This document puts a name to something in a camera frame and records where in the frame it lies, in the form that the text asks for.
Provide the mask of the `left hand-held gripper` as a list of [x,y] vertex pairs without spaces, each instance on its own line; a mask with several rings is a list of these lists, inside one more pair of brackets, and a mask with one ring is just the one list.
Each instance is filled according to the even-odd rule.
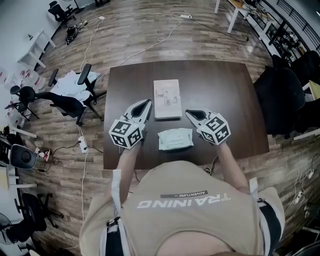
[[146,122],[150,118],[152,107],[151,99],[143,99],[130,105],[111,125],[109,135],[113,144],[129,150],[144,140]]

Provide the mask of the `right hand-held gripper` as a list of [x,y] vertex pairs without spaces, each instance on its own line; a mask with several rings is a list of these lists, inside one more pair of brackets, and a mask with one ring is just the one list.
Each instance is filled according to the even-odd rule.
[[230,135],[228,122],[220,113],[213,113],[206,107],[194,107],[185,111],[186,117],[196,129],[196,132],[207,142],[220,145]]

